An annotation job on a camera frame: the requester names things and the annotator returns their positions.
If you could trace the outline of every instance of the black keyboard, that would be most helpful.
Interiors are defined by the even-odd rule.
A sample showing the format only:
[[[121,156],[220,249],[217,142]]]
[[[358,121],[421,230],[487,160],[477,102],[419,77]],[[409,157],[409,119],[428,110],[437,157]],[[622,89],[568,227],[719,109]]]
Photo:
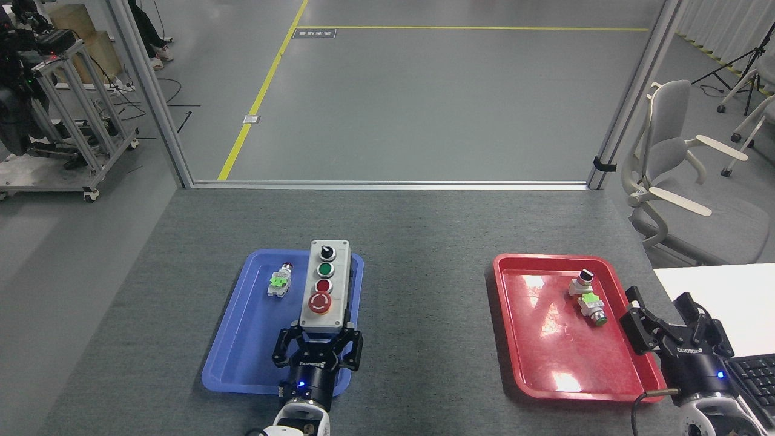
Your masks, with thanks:
[[[731,358],[727,362],[759,411],[770,425],[775,425],[775,354]]]

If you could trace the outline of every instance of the white sneaker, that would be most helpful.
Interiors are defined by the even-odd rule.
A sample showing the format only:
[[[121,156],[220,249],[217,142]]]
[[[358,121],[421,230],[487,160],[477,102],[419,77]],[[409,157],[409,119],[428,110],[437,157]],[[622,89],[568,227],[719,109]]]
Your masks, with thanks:
[[[154,71],[159,71],[160,69],[164,68],[164,64],[161,63],[161,59],[159,59],[158,54],[150,58],[150,66],[153,67]]]
[[[156,55],[162,60],[162,61],[172,61],[174,57],[172,57],[172,52],[170,51],[170,48],[168,46],[164,47],[154,47],[153,48],[156,51]]]

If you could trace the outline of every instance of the yellow floor line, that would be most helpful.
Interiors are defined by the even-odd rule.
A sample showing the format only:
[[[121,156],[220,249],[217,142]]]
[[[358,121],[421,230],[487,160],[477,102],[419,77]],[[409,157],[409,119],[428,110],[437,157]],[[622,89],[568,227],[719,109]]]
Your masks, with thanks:
[[[277,51],[277,55],[274,57],[274,62],[272,62],[272,66],[269,68],[269,72],[267,73],[266,78],[263,80],[261,90],[258,91],[258,95],[256,95],[256,99],[253,101],[253,105],[250,107],[250,115],[256,115],[258,113],[258,108],[261,107],[261,102],[264,100],[264,96],[267,94],[269,84],[272,82],[272,78],[274,77],[274,72],[277,70],[277,66],[280,64],[280,59],[285,53],[285,49],[288,47],[288,43],[293,37],[293,33],[298,26],[298,21],[301,19],[301,14],[304,13],[304,9],[307,7],[307,2],[308,0],[303,0],[301,2],[301,6],[299,6],[298,12],[296,12],[296,18],[293,20],[291,27],[288,29],[288,33],[285,34],[285,39],[280,46],[280,50]],[[237,139],[234,141],[234,146],[229,153],[229,157],[226,158],[226,162],[223,164],[223,168],[221,168],[221,173],[218,175],[218,180],[226,180],[229,178],[229,173],[232,171],[234,161],[236,161],[237,156],[239,156],[239,151],[242,150],[242,145],[244,144],[245,138],[247,137],[248,132],[250,132],[250,126],[252,125],[253,124],[243,124]]]
[[[299,26],[300,29],[439,29],[439,30],[567,30],[567,31],[596,31],[596,32],[647,32],[642,27],[492,27],[492,26]]]

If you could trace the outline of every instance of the white desk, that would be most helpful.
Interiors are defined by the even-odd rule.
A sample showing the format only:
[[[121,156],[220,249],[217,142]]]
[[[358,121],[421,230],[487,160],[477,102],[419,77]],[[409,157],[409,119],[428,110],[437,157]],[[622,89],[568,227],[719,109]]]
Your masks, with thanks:
[[[775,353],[775,264],[655,269],[671,299],[689,292],[724,324],[735,356]]]

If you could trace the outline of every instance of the person's leg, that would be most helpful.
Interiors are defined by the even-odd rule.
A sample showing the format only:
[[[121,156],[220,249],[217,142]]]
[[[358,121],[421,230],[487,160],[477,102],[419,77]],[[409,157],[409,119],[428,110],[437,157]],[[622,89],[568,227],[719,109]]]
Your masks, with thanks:
[[[159,34],[153,27],[153,23],[148,18],[148,15],[137,6],[135,0],[129,0],[129,8],[132,9],[132,16],[135,18],[137,29],[146,45],[146,51],[148,51],[149,45],[156,47],[164,47],[167,45],[167,43],[159,37]],[[153,51],[153,48],[151,47],[150,49],[151,51],[148,53],[149,57],[156,56],[156,52]]]

